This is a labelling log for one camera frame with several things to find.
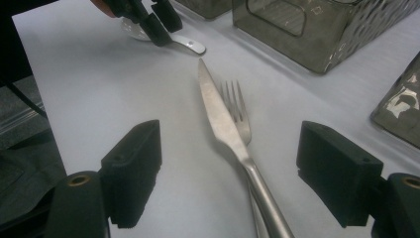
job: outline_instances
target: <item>spoon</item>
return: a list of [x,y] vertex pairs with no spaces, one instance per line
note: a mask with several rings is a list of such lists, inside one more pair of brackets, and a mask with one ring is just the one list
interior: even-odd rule
[[[123,29],[123,31],[125,31],[130,37],[145,42],[149,42],[151,40],[145,31],[143,31],[142,27],[139,26],[139,24],[134,24],[128,18],[123,17],[122,19],[121,29]],[[199,55],[202,55],[206,52],[206,48],[196,41],[176,34],[171,34],[170,37],[175,43],[181,44]]]

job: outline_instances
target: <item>knife blade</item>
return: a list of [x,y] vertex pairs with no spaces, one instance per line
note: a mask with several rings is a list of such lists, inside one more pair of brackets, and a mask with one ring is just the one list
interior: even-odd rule
[[238,129],[217,90],[203,59],[198,62],[198,81],[211,128],[216,139],[228,146],[246,171],[251,191],[262,213],[269,237],[293,238],[254,160],[250,157]]

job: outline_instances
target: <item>metal grey container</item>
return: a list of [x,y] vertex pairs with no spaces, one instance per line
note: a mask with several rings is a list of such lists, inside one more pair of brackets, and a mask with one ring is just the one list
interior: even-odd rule
[[233,0],[234,25],[317,73],[411,14],[420,0]]
[[232,9],[232,0],[173,0],[201,17],[212,20]]
[[420,149],[420,53],[405,69],[370,119],[392,135]]

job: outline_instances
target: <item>fork tines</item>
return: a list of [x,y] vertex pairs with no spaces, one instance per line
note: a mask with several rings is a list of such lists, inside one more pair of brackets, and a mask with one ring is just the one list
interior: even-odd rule
[[225,105],[228,108],[229,113],[232,115],[233,120],[238,122],[247,119],[247,112],[245,109],[245,101],[242,96],[241,86],[238,81],[236,84],[237,87],[235,88],[233,81],[231,81],[230,85],[226,81],[225,86],[221,83],[220,94],[225,101]]

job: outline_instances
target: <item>textured metal box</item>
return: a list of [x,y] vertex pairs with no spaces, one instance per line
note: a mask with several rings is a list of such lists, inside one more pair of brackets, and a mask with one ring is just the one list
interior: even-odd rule
[[420,0],[233,0],[234,25],[317,73],[420,6]]

